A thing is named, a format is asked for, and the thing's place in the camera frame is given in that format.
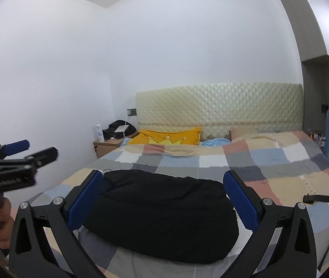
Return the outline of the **person's left hand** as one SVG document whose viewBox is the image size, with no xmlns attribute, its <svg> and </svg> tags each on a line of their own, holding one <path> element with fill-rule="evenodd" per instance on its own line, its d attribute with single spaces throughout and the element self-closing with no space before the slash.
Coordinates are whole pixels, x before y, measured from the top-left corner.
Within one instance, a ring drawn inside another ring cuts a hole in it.
<svg viewBox="0 0 329 278">
<path fill-rule="evenodd" d="M 9 249 L 12 230 L 14 225 L 14 219 L 11 216 L 11 202 L 8 198 L 3 198 L 3 204 L 0 208 L 0 248 Z"/>
</svg>

